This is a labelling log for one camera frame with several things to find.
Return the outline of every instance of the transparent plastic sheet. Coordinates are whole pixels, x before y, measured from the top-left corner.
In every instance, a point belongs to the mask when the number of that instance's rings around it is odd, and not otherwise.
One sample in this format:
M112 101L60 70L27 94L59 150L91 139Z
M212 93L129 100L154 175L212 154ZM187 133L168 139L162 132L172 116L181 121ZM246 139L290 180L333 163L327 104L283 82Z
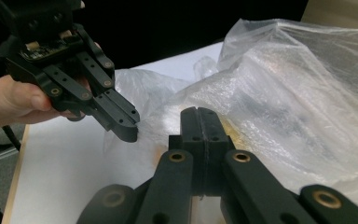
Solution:
M200 81L181 90L158 74L153 83L132 78L143 72L117 76L119 91L144 115L136 143L105 135L112 183L136 188L152 177L168 136L180 133L180 112L202 106L219 115L237 149L252 151L287 189L322 184L358 204L358 30L239 20L219 62L195 64ZM196 200L192 223L225 223L218 204Z

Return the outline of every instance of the white surface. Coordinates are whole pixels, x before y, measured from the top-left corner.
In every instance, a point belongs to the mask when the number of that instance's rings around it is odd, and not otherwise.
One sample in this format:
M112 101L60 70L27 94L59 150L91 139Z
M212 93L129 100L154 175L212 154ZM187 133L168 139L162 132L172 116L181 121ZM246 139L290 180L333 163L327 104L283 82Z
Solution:
M138 66L194 80L193 65L204 56L217 61L222 43ZM10 223L76 223L92 196L109 185L104 177L104 129L93 118L65 118L30 126Z

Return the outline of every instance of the clear plastic bag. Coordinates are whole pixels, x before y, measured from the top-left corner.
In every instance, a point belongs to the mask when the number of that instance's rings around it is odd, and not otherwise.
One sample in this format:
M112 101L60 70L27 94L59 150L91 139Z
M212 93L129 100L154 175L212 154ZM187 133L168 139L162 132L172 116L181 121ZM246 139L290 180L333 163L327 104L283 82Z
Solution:
M358 204L358 30L239 20L217 64L203 59L195 69L205 78L179 88L164 76L134 83L142 71L128 70L119 81L142 116L136 143L105 136L112 183L136 188L153 176L168 136L180 133L180 112L202 106L287 189L322 184ZM175 89L168 94L165 85ZM199 201L193 223L224 223L217 203Z

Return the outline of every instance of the black background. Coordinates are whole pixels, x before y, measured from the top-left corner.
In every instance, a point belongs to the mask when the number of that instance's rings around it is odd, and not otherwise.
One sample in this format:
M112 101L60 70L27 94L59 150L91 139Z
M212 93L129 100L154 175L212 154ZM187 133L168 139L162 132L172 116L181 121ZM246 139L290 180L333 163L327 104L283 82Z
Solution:
M84 0L73 12L116 69L188 52L222 40L239 20L300 21L307 0ZM0 22L0 44L9 36ZM0 76L6 73L0 62Z

